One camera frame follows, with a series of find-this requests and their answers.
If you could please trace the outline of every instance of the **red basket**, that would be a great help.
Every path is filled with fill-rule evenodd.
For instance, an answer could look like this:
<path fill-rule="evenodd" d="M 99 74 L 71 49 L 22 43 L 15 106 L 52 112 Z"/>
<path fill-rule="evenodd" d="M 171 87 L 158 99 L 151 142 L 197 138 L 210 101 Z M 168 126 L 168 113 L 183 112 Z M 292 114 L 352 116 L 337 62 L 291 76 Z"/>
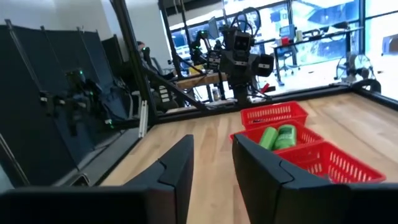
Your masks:
<path fill-rule="evenodd" d="M 269 124 L 267 126 L 254 128 L 254 129 L 250 129 L 250 130 L 245 130 L 245 131 L 241 131 L 241 132 L 234 133 L 234 134 L 243 134 L 250 140 L 259 144 L 261 137 L 264 134 L 264 131 L 266 130 L 266 128 L 273 127 L 273 128 L 278 129 L 280 126 L 282 126 L 284 124 L 294 125 L 296 127 L 296 131 L 297 131 L 297 144 L 296 144 L 296 146 L 290 147 L 289 149 L 294 149 L 296 147 L 299 147 L 302 144 L 308 144 L 308 143 L 323 140 L 323 138 L 320 135 L 311 131 L 310 129 L 306 128 L 304 125 L 302 125 L 301 123 L 299 123 L 295 120 L 281 121 L 278 123 L 273 123 L 273 124 Z M 229 135 L 229 139 L 231 141 L 234 139 L 234 134 Z"/>
<path fill-rule="evenodd" d="M 295 101 L 241 111 L 242 124 L 246 130 L 287 119 L 294 119 L 305 124 L 307 116 L 308 113 Z"/>
<path fill-rule="evenodd" d="M 386 176 L 328 142 L 276 151 L 280 157 L 333 183 L 375 183 Z"/>

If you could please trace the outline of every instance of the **green cylinder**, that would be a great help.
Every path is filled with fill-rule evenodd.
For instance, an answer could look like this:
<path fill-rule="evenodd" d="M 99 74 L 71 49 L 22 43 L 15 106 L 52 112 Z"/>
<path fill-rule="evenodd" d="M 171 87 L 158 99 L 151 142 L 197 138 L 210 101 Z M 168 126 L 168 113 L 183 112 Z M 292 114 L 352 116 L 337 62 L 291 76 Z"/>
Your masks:
<path fill-rule="evenodd" d="M 271 151 L 277 137 L 278 131 L 273 127 L 268 127 L 262 134 L 259 145 Z"/>
<path fill-rule="evenodd" d="M 278 129 L 278 138 L 274 144 L 274 150 L 285 149 L 295 146 L 297 143 L 296 127 L 290 124 L 285 124 Z"/>

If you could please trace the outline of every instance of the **office chair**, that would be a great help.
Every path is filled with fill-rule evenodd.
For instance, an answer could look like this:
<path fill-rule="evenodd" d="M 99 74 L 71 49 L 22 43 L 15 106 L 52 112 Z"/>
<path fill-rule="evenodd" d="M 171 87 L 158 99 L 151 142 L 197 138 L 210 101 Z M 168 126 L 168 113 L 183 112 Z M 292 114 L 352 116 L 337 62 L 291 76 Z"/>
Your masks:
<path fill-rule="evenodd" d="M 290 40 L 294 39 L 294 37 L 295 37 L 294 25 L 281 27 L 279 29 L 279 35 L 280 35 L 280 37 L 288 37 Z M 293 75 L 294 74 L 293 68 L 296 68 L 296 67 L 300 70 L 299 66 L 286 65 L 286 60 L 289 59 L 290 57 L 293 57 L 293 54 L 297 54 L 297 52 L 298 52 L 298 50 L 295 45 L 290 46 L 290 47 L 284 47 L 284 48 L 277 50 L 278 58 L 282 59 L 284 61 L 284 64 L 282 67 L 280 67 L 280 69 L 285 70 L 285 73 L 288 70 L 291 70 L 292 75 Z"/>

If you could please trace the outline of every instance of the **red plastic basket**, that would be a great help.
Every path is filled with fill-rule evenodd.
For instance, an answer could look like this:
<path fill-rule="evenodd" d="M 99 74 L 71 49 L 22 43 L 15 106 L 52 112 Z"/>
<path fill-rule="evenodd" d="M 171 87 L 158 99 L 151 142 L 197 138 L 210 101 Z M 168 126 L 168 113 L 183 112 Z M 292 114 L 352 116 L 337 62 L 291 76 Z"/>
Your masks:
<path fill-rule="evenodd" d="M 307 116 L 308 113 L 295 101 L 241 110 L 242 124 L 246 130 L 287 119 L 305 124 Z"/>
<path fill-rule="evenodd" d="M 386 179 L 382 173 L 325 141 L 275 153 L 309 173 L 328 178 L 336 184 L 375 183 Z"/>
<path fill-rule="evenodd" d="M 241 132 L 234 133 L 234 134 L 243 134 L 244 136 L 246 136 L 247 138 L 249 138 L 250 140 L 252 140 L 258 144 L 260 142 L 261 137 L 264 134 L 264 131 L 266 130 L 266 128 L 273 127 L 273 128 L 278 129 L 280 126 L 282 126 L 284 124 L 294 125 L 296 127 L 296 131 L 297 131 L 297 144 L 296 144 L 296 146 L 290 147 L 288 149 L 294 149 L 296 147 L 299 147 L 302 144 L 308 144 L 308 143 L 323 140 L 323 138 L 320 135 L 318 135 L 317 133 L 313 132 L 312 130 L 306 128 L 304 125 L 302 125 L 301 123 L 299 123 L 295 120 L 287 120 L 287 121 L 281 121 L 278 123 L 272 123 L 267 126 L 254 128 L 254 129 L 250 129 L 250 130 L 245 130 L 245 131 L 241 131 Z M 231 141 L 234 139 L 234 134 L 229 135 L 229 139 Z"/>

